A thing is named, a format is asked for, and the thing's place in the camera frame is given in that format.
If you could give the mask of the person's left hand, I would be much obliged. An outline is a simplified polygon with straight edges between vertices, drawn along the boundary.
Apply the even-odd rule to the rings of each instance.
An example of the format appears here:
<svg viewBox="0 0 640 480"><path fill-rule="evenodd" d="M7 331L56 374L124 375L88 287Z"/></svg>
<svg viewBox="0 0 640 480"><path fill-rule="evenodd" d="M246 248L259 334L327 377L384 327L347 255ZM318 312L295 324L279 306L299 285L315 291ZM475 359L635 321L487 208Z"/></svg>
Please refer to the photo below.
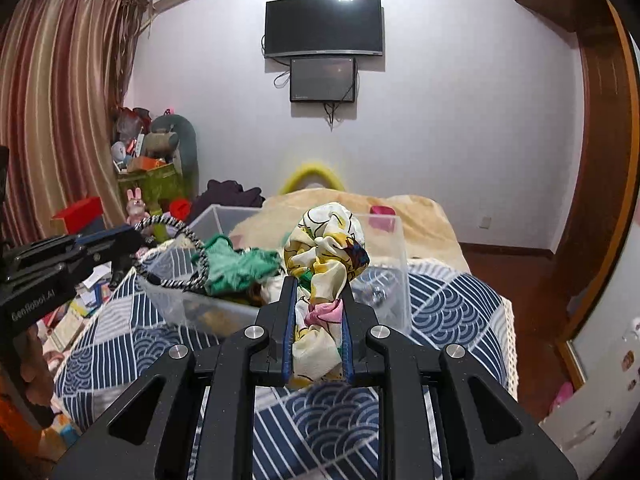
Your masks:
<svg viewBox="0 0 640 480"><path fill-rule="evenodd" d="M33 325L26 333L26 348L22 356L21 375L26 382L30 403L49 406L53 396L53 376L42 352L38 328Z"/></svg>

